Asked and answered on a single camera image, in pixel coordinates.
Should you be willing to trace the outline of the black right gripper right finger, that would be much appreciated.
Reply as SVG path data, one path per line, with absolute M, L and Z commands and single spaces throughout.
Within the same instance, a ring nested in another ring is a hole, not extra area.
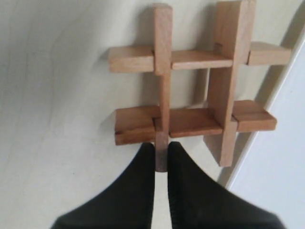
M 174 229 L 283 229 L 277 215 L 234 195 L 210 178 L 179 142 L 167 156 L 168 198 Z

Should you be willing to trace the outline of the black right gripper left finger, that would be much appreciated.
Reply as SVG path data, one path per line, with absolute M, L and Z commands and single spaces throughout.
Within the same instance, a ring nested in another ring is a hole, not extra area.
M 143 143 L 103 192 L 55 221 L 54 229 L 149 229 L 155 188 L 155 149 Z

